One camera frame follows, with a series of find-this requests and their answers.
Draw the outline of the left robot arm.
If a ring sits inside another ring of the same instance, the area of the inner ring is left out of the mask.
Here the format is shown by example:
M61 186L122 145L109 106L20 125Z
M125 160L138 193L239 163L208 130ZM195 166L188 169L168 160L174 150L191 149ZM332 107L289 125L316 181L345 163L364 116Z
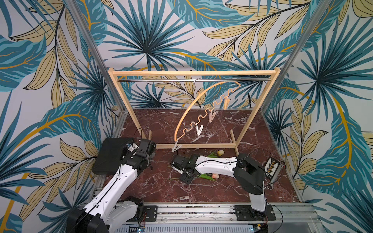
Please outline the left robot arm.
M133 146L132 138L107 138L99 151L99 169L118 167L100 193L82 209L74 208L67 217L67 233L113 233L126 221L139 220L144 213L141 199L128 197L116 207L121 195L150 166L156 143L141 139Z

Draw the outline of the pink tulip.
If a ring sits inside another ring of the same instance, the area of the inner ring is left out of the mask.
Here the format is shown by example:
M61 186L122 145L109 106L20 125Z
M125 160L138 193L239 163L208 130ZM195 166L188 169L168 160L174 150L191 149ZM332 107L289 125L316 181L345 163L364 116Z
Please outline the pink tulip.
M207 173L207 174L200 174L200 175L194 176L194 179L202 178L202 179L206 179L206 180L215 181L215 180L218 179L219 177L220 177L220 176L217 175L217 174L210 174L210 173ZM179 178L169 178L169 180L180 180L180 177L179 177Z

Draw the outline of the curved wooden clip hanger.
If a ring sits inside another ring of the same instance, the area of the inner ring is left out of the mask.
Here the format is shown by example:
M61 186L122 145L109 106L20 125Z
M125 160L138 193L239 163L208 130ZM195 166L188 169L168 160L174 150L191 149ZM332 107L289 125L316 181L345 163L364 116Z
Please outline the curved wooden clip hanger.
M227 90L227 93L226 95L222 94L219 98L219 102L217 101L214 101L212 103L212 107L211 108L206 108L205 109L205 114L204 115L199 115L198 116L198 121L197 122L194 122L192 121L190 123L190 127L189 128L184 128L182 130L183 134L180 136L180 137L177 137L177 133L179 131L179 128L181 126L181 123L184 121L186 115L188 114L188 112L191 110L191 107L204 95L206 94L209 90L211 90L213 87L216 87L216 86L220 86L224 83L235 83L237 86L233 89L233 88L229 88ZM223 82L218 82L212 86L210 86L209 88L205 89L204 91L202 91L201 93L198 92L198 96L195 98L195 100L191 103L191 106L188 107L186 109L186 111L184 112L183 116L181 117L176 129L175 129L175 132L174 132L174 140L175 140L175 144L172 148L172 152L176 152L178 149L182 148L182 145L178 145L178 142L179 142L179 139L181 139L182 137L184 137L186 135L187 132L195 129L196 130L196 133L197 133L197 136L199 136L201 133L202 133L202 130L204 128L203 125L199 126L199 124L201 123L201 118L206 118L207 116L209 116L209 122L212 122L216 113L214 112L214 109L216 106L219 106L221 103L223 103L223 110L226 110L230 104L230 99L229 99L229 96L230 94L234 93L236 90L238 90L239 88L241 87L241 84L237 81L232 81L232 80L228 80L228 81L223 81Z

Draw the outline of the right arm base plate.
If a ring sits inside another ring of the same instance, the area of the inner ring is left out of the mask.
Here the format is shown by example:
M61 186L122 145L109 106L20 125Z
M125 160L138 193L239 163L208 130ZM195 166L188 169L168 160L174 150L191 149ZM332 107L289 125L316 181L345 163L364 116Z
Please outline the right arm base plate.
M237 221L272 221L276 220L275 212L270 204L266 205L264 212L254 210L251 205L235 205L233 213Z

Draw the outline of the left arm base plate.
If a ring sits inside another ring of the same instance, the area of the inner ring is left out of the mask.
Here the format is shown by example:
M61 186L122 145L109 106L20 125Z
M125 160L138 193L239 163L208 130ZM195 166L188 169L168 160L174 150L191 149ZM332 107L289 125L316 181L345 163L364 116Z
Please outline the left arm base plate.
M141 208L140 216L137 218L137 221L142 222L156 222L158 213L157 205L145 205Z

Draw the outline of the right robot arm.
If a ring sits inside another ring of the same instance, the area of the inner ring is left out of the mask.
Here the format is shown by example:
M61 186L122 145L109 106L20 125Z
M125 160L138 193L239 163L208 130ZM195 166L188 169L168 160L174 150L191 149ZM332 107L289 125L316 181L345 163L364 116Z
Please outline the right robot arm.
M267 201L264 193L265 170L249 155L239 154L230 158L210 158L192 155L190 158L176 155L171 162L172 168L181 174L180 180L190 184L194 178L203 174L225 175L235 178L242 189L249 193L251 209L264 213Z

